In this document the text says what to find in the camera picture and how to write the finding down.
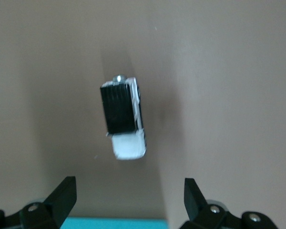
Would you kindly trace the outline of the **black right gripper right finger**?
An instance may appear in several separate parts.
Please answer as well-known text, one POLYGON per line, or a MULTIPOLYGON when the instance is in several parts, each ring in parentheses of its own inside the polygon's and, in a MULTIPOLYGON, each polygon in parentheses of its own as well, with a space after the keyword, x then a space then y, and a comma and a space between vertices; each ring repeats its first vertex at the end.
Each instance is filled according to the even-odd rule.
POLYGON ((184 205, 189 220, 185 229, 276 229, 276 224, 265 214, 244 212, 241 218, 216 203, 207 203, 193 178, 184 180, 184 205))

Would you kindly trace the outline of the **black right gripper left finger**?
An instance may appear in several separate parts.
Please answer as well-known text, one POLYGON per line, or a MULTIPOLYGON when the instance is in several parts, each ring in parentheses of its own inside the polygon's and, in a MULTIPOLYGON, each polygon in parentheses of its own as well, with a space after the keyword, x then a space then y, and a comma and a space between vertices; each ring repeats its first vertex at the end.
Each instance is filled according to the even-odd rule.
POLYGON ((30 203, 9 216, 0 209, 0 229, 59 229, 76 201, 76 178, 66 177, 43 202, 30 203))

